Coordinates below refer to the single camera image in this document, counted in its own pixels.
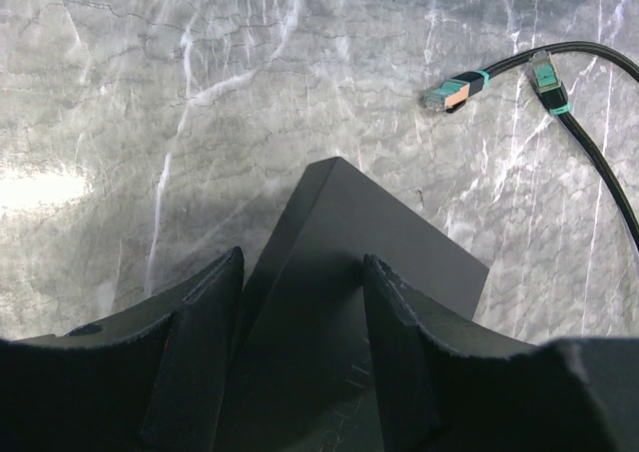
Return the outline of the black cable teal plug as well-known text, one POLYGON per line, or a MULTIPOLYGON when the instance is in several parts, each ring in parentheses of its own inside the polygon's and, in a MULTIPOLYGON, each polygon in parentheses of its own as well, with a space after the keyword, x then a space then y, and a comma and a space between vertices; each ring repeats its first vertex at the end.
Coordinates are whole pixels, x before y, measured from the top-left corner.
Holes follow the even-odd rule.
POLYGON ((529 60, 529 67, 532 84, 541 104, 551 116, 558 119, 588 156, 613 197, 635 247, 638 247, 638 220, 635 213, 603 154, 571 115, 568 94, 550 53, 544 50, 534 53, 529 60))

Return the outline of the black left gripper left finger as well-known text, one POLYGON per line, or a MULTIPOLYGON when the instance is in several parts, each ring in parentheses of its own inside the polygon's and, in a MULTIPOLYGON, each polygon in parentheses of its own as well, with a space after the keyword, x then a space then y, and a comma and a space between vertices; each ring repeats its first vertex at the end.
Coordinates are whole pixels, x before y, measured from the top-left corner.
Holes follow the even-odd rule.
POLYGON ((210 451, 244 282, 232 248, 71 332, 1 343, 5 451, 210 451))

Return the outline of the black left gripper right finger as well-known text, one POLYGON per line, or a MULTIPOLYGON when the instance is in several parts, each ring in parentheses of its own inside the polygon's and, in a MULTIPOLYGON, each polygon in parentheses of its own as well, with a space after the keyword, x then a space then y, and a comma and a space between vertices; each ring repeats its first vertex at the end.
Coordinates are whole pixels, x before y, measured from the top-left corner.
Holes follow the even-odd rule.
POLYGON ((363 296, 388 451, 634 451, 638 342, 528 344, 461 317, 379 257, 363 296))

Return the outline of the black box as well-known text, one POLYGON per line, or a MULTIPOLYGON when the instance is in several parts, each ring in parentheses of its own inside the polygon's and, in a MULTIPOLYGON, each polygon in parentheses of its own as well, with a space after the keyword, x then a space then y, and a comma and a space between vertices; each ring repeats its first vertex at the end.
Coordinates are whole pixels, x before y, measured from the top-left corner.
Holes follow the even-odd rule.
POLYGON ((309 165, 247 281, 215 447, 383 447, 363 259, 471 318, 487 267, 340 157, 309 165))

